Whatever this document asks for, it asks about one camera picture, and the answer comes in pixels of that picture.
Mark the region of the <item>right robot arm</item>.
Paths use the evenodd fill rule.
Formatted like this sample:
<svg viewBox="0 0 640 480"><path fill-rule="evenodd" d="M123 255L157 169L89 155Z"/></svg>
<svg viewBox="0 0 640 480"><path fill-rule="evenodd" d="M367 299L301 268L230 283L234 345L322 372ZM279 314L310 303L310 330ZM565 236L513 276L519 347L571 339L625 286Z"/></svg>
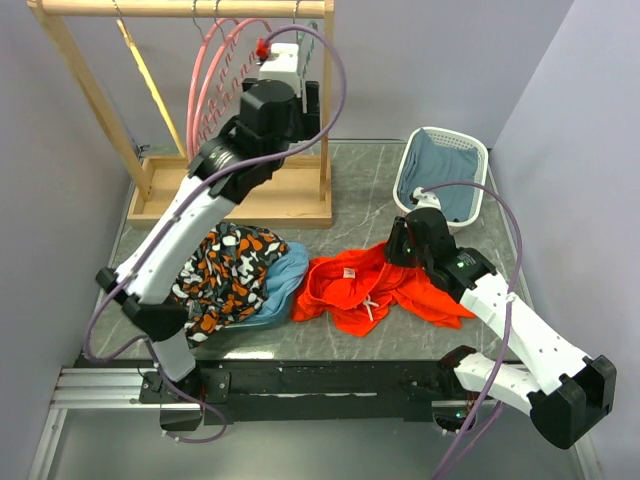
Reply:
<svg viewBox="0 0 640 480"><path fill-rule="evenodd" d="M567 450L612 410L617 369L591 357L551 328L478 250L456 244L441 211L419 208L398 216L384 247L386 259L415 267L436 289L487 325L524 364L502 366L470 347L444 357L440 391L460 398L486 389L490 397L531 419L553 446Z"/></svg>

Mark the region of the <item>orange shorts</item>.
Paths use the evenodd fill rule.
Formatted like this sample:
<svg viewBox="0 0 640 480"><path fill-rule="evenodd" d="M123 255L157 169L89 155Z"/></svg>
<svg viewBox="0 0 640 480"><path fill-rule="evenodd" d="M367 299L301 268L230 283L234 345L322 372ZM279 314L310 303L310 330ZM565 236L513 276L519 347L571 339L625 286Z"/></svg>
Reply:
<svg viewBox="0 0 640 480"><path fill-rule="evenodd" d="M328 313L337 329L364 337L394 305L436 327L459 329L464 319L473 317L421 269L387 262L380 243L313 258L295 293L291 319L304 322Z"/></svg>

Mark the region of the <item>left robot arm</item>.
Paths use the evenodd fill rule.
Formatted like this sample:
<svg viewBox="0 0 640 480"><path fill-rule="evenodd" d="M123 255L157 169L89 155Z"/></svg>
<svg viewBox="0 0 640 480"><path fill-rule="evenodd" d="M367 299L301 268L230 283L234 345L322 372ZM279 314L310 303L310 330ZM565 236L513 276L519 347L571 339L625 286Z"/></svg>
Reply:
<svg viewBox="0 0 640 480"><path fill-rule="evenodd" d="M317 82L306 82L301 92L277 80L245 84L238 113L194 154L145 241L118 268L97 274L99 285L147 335L165 373L163 389L174 400L188 401L199 388L184 335L187 312L170 297L174 281L208 231L282 167L290 146L319 132Z"/></svg>

